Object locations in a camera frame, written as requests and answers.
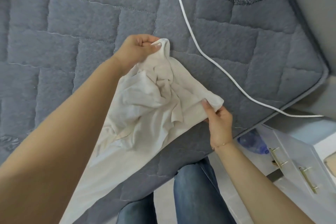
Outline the white nightstand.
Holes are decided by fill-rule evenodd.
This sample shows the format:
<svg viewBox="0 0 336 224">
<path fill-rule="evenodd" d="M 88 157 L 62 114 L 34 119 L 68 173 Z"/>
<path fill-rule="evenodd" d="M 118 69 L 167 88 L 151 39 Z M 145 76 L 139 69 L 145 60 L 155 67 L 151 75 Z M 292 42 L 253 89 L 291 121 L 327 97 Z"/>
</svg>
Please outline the white nightstand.
<svg viewBox="0 0 336 224">
<path fill-rule="evenodd" d="M 280 147 L 288 158 L 281 170 L 271 154 L 252 153 L 240 145 L 242 152 L 264 175 L 281 171 L 283 177 L 274 182 L 316 224 L 336 224 L 336 178 L 324 159 L 336 152 L 336 123 L 322 119 L 287 119 L 256 127 L 268 148 Z M 308 168 L 307 175 L 318 186 L 314 194 L 298 167 Z"/>
</svg>

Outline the blue plastic bag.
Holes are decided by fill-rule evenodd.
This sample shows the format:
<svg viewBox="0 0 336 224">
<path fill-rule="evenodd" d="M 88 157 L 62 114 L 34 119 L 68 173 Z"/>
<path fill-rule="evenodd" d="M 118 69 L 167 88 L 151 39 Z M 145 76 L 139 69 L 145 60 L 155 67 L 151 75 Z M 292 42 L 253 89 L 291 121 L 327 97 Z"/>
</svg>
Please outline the blue plastic bag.
<svg viewBox="0 0 336 224">
<path fill-rule="evenodd" d="M 243 148 L 255 154 L 266 155 L 270 152 L 257 129 L 253 129 L 241 137 L 238 137 L 237 142 Z"/>
</svg>

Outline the person's jeans leg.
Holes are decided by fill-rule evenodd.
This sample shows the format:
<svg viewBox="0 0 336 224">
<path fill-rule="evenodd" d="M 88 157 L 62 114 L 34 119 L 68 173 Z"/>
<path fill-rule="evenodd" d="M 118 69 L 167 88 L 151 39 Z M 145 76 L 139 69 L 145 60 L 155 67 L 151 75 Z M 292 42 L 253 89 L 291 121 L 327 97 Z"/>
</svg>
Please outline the person's jeans leg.
<svg viewBox="0 0 336 224">
<path fill-rule="evenodd" d="M 158 224 L 153 192 L 120 210 L 116 224 Z"/>
<path fill-rule="evenodd" d="M 177 224 L 242 224 L 221 195 L 208 157 L 176 172 L 173 194 Z"/>
</svg>

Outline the beige flat object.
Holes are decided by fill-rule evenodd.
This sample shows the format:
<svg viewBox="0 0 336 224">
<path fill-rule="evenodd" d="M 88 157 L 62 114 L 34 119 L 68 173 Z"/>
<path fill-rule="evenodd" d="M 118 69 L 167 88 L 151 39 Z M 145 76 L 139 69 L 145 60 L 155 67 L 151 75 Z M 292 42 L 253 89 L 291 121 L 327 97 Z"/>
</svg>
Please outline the beige flat object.
<svg viewBox="0 0 336 224">
<path fill-rule="evenodd" d="M 323 162 L 330 173 L 336 176 L 336 152 L 326 157 Z"/>
</svg>

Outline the person's left forearm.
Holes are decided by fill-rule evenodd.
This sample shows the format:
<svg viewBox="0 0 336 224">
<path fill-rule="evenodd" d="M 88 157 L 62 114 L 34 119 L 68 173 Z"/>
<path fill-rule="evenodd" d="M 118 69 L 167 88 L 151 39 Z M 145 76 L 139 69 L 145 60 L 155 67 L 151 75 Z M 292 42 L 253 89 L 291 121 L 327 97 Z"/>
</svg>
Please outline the person's left forearm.
<svg viewBox="0 0 336 224">
<path fill-rule="evenodd" d="M 2 163 L 0 224 L 59 224 L 124 68 L 114 54 Z"/>
</svg>

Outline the person's left hand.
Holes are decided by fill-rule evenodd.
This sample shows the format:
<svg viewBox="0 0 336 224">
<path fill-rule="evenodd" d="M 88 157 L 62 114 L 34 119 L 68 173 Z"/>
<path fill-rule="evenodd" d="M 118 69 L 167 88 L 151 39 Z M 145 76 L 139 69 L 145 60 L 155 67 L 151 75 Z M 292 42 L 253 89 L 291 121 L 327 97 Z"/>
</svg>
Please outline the person's left hand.
<svg viewBox="0 0 336 224">
<path fill-rule="evenodd" d="M 144 43 L 160 42 L 158 37 L 149 34 L 130 35 L 112 56 L 123 75 L 127 74 L 137 63 L 143 62 L 148 56 L 143 55 Z"/>
</svg>

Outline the person's right hand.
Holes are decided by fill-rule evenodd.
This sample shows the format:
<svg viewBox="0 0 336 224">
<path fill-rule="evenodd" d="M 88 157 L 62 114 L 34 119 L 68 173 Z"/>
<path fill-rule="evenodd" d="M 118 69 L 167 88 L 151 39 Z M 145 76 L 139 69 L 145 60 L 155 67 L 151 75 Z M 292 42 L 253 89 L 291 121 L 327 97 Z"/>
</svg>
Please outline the person's right hand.
<svg viewBox="0 0 336 224">
<path fill-rule="evenodd" d="M 213 150 L 233 142 L 233 116 L 224 106 L 216 111 L 215 117 L 207 117 L 205 121 L 209 124 L 210 145 Z"/>
</svg>

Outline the white cloth garment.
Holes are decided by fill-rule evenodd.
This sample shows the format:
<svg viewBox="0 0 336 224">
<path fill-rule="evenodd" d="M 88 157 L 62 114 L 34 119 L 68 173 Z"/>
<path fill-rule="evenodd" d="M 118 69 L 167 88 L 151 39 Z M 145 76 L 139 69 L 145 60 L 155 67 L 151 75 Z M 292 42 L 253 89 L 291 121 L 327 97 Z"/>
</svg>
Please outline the white cloth garment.
<svg viewBox="0 0 336 224">
<path fill-rule="evenodd" d="M 90 160 L 59 224 L 72 224 L 100 198 L 143 168 L 164 147 L 202 122 L 203 99 L 218 110 L 224 100 L 207 90 L 175 58 L 170 42 L 118 82 Z"/>
</svg>

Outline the person's left jeans leg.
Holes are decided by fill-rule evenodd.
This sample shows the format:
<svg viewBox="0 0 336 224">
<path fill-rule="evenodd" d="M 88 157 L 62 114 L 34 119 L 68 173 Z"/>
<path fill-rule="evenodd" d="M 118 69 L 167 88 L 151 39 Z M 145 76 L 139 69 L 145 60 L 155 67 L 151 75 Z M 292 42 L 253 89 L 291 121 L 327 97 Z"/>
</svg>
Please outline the person's left jeans leg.
<svg viewBox="0 0 336 224">
<path fill-rule="evenodd" d="M 153 192 L 120 210 L 116 224 L 158 224 Z"/>
</svg>

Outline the person's right forearm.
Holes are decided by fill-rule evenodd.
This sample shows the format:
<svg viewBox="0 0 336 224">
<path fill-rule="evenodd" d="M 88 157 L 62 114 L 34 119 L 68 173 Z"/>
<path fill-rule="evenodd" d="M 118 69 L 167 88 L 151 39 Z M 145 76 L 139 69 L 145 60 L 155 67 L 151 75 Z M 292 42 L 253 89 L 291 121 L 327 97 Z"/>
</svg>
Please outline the person's right forearm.
<svg viewBox="0 0 336 224">
<path fill-rule="evenodd" d="M 215 152 L 254 224 L 315 224 L 233 142 Z"/>
</svg>

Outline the grey quilted mattress cover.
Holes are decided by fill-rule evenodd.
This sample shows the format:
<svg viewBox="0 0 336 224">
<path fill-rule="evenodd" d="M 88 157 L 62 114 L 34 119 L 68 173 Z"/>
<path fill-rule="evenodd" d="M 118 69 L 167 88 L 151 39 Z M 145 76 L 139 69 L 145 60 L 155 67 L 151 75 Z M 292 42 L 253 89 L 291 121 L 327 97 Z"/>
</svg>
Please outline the grey quilted mattress cover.
<svg viewBox="0 0 336 224">
<path fill-rule="evenodd" d="M 295 0 L 0 0 L 0 164 L 133 34 L 170 42 L 233 114 L 239 137 L 329 75 Z M 211 152 L 200 122 L 72 224 L 107 224 Z"/>
</svg>

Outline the person's right jeans leg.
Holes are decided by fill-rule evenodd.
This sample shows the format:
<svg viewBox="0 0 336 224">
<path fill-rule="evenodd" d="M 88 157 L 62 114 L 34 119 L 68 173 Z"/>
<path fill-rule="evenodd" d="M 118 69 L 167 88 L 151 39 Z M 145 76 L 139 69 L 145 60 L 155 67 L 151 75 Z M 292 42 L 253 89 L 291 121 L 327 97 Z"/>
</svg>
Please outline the person's right jeans leg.
<svg viewBox="0 0 336 224">
<path fill-rule="evenodd" d="M 221 195 L 208 157 L 176 172 L 173 194 L 177 224 L 242 224 Z"/>
</svg>

